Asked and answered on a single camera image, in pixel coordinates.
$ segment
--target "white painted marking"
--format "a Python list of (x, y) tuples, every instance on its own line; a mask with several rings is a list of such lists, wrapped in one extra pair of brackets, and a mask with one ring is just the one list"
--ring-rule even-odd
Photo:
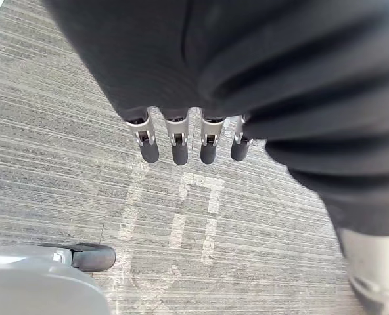
[(205, 177), (185, 172), (179, 187), (179, 197), (181, 199), (185, 199), (189, 193), (191, 185), (209, 188), (210, 195), (208, 200), (208, 212), (217, 214), (219, 211), (219, 195), (223, 190), (224, 184), (225, 181), (220, 178)]
[(205, 266), (212, 265), (212, 255), (214, 254), (215, 246), (215, 234), (216, 234), (217, 220), (208, 218), (205, 228), (205, 240), (202, 246), (202, 254), (200, 256), (200, 261)]
[[(189, 193), (190, 186), (192, 185), (209, 188), (210, 195), (208, 200), (208, 212), (216, 215), (219, 212), (219, 196), (223, 190), (224, 184), (225, 181), (220, 178), (184, 173), (179, 187), (179, 197), (181, 199), (185, 199)], [(200, 260), (205, 266), (212, 265), (216, 227), (217, 220), (208, 218), (205, 228), (205, 240), (203, 242), (202, 254), (200, 256)]]
[(151, 284), (148, 280), (141, 279), (141, 277), (135, 278), (135, 284), (141, 297), (134, 307), (141, 314), (172, 315), (173, 312), (163, 303), (161, 296), (180, 276), (180, 270), (173, 264), (154, 284)]
[(171, 228), (170, 240), (168, 247), (180, 248), (183, 241), (184, 224), (186, 222), (186, 216), (176, 213), (173, 219), (173, 226)]

